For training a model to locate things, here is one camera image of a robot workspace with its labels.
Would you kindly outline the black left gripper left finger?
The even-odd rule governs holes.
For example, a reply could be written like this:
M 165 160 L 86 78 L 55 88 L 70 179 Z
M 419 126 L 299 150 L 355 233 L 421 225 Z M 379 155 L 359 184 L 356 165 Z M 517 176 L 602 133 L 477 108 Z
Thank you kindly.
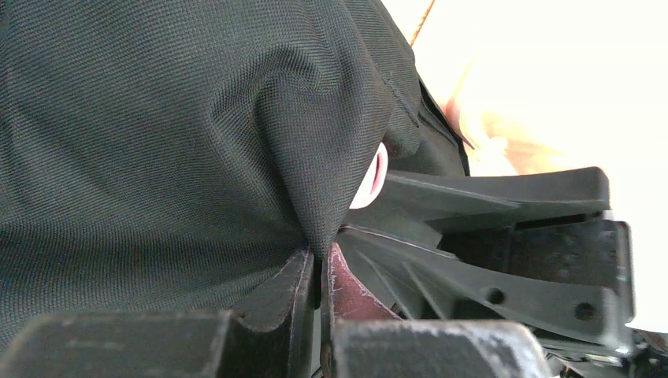
M 51 314 L 2 356 L 4 377 L 307 377 L 314 258 L 295 253 L 232 309 Z

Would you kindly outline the black student backpack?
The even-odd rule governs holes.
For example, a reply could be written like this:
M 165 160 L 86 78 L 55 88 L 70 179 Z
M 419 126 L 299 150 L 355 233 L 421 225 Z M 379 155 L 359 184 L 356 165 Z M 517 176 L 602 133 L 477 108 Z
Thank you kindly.
M 233 306 L 329 248 L 380 144 L 469 171 L 379 1 L 2 2 L 1 345 Z

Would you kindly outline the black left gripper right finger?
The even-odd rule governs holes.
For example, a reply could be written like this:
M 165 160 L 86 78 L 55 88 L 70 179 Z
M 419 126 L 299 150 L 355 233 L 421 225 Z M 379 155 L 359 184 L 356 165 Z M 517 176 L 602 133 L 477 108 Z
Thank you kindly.
M 549 377 L 529 330 L 509 321 L 408 321 L 350 271 L 333 243 L 322 261 L 326 377 Z

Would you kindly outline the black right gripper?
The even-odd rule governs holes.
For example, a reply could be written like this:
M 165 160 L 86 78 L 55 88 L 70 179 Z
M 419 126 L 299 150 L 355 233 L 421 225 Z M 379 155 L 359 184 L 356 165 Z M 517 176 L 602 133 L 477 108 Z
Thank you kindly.
M 627 325 L 636 315 L 628 225 L 583 215 L 609 209 L 608 179 L 596 167 L 490 177 L 390 171 L 377 200 L 345 224 L 458 232 L 438 247 L 465 263 L 364 228 L 341 228 L 336 240 L 358 278 L 410 319 L 425 302 L 453 318 L 455 303 L 470 300 L 532 326 L 562 377 L 665 377 L 667 335 Z

